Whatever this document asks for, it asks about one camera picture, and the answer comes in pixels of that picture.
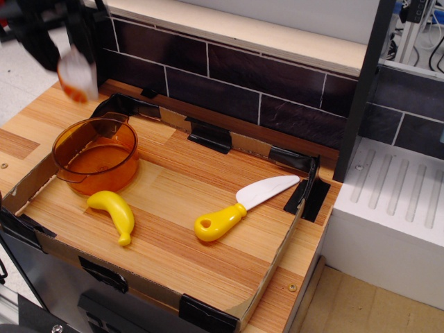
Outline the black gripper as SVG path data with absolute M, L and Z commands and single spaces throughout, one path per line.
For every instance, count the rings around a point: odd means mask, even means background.
M 103 1 L 88 9 L 84 1 L 2 1 L 1 42 L 17 40 L 46 70 L 56 71 L 60 52 L 49 31 L 65 27 L 71 45 L 89 64 L 96 62 L 95 23 L 108 16 Z

